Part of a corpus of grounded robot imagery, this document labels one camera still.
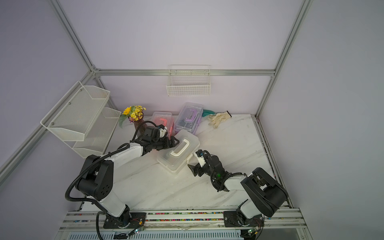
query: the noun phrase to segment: black cable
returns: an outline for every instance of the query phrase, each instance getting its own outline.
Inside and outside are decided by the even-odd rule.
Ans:
[[[214,170],[211,171],[211,174],[209,176],[211,178],[212,186],[218,191],[218,188],[214,185]]]
[[[208,155],[208,158],[207,158],[208,165],[212,166],[212,156],[211,156],[211,154],[207,150],[204,150],[202,152],[203,155],[204,155],[204,153]]]
[[[262,229],[260,230],[258,236],[255,237],[255,240],[258,239],[258,238],[260,237],[260,235],[262,234],[262,232],[263,232],[264,225],[265,225],[265,224],[264,224],[264,220],[265,220],[265,215],[263,215],[263,226],[262,226]]]
[[[123,145],[121,145],[116,151],[114,152],[109,152],[107,155],[104,155],[100,158],[98,158],[96,161],[94,161],[93,163],[91,163],[86,169],[84,169],[76,178],[75,180],[73,180],[73,182],[70,184],[70,186],[67,188],[67,191],[65,192],[65,199],[68,200],[68,201],[71,201],[71,202],[82,202],[82,201],[85,201],[85,202],[91,202],[93,204],[95,204],[96,206],[98,206],[100,209],[104,209],[100,204],[99,202],[96,200],[96,199],[91,199],[91,198],[75,198],[75,197],[71,197],[70,196],[70,193],[72,191],[72,189],[75,187],[76,183],[89,171],[91,170],[92,167],[94,167],[96,164],[99,164],[101,161],[103,161],[104,159],[106,159],[107,157],[110,157],[112,155],[115,155],[116,153],[119,153],[119,152],[122,152],[126,149],[129,148],[129,143],[124,143]]]
[[[241,173],[241,172],[235,172],[235,173],[228,174],[227,176],[225,176],[225,177],[223,178],[223,181],[221,182],[220,187],[219,187],[218,189],[216,189],[217,192],[219,192],[219,191],[221,191],[221,190],[224,189],[224,183],[225,183],[225,181],[226,181],[228,178],[233,177],[233,176],[237,176],[237,175],[245,175],[245,176],[246,176],[246,174]]]
[[[98,212],[96,214],[96,232],[97,232],[97,236],[99,237],[100,240],[103,240],[101,234],[100,234],[100,229],[99,229],[99,215],[100,214],[104,214],[104,212]]]
[[[272,203],[271,201],[269,201],[268,199],[266,199],[264,196],[262,196],[264,198],[264,200],[266,200],[267,202],[269,202],[270,204],[272,204],[273,206],[277,207],[277,209],[280,209],[278,206],[276,206],[276,204]]]
[[[261,235],[261,233],[262,233],[262,231],[263,231],[263,229],[264,229],[264,220],[265,220],[265,215],[263,215],[263,223],[262,223],[262,226],[261,226],[261,230],[260,230],[260,232],[258,232],[257,234],[255,234],[255,239],[254,240],[256,240],[256,239],[258,239],[259,237],[260,237],[260,235]],[[244,239],[250,239],[251,237],[252,237],[252,235],[243,235],[243,234],[240,234],[240,237],[242,237],[242,238],[244,238]]]
[[[133,140],[135,140],[136,135],[137,135],[137,132],[139,131],[140,127],[141,127],[144,123],[151,123],[151,124],[153,124],[155,127],[157,127],[157,125],[156,125],[154,122],[152,122],[152,121],[144,121],[144,122],[142,122],[142,123],[139,125],[139,127],[136,129],[135,134],[133,135],[133,138],[132,138],[131,142],[132,142]]]

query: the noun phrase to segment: vent grille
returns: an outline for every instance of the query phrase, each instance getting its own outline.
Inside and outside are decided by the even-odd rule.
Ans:
[[[103,239],[113,239],[115,233],[129,233],[129,232],[102,232]],[[71,232],[68,240],[77,239],[98,239],[96,232]],[[203,239],[203,240],[242,240],[240,237],[240,230],[187,230],[187,231],[142,231],[130,239],[161,239],[161,240],[190,240],[190,239]]]

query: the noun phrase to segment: mesh shelf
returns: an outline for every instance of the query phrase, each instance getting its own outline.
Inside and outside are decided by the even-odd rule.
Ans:
[[[169,70],[167,92],[170,97],[210,95],[209,70]]]
[[[78,90],[53,120],[46,125],[41,122],[62,141],[84,141],[109,99],[105,89],[80,82],[75,85]]]
[[[76,142],[72,149],[83,158],[92,154],[102,155],[111,139],[120,114],[121,112],[117,110],[103,108],[85,140]]]

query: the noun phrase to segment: white glove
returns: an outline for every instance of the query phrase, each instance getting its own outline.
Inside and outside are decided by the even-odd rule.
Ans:
[[[209,125],[213,125],[214,128],[218,128],[219,124],[221,122],[226,121],[227,119],[230,119],[232,116],[226,111],[225,113],[217,113],[216,115],[208,115],[207,118],[209,121]]]

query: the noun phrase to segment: tabletop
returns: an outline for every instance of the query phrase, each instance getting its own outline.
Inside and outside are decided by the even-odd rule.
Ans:
[[[208,123],[202,118],[196,131],[199,149],[217,155],[228,172],[250,174],[261,167],[274,177],[250,114],[232,115],[217,129]],[[129,142],[134,132],[133,124],[117,126],[106,152]],[[174,175],[157,162],[157,154],[152,150],[114,170],[113,190],[131,210],[235,209],[249,198],[245,191],[217,192],[208,175],[194,177],[187,165]],[[193,157],[190,164],[196,163]],[[89,202],[82,207],[95,210]]]

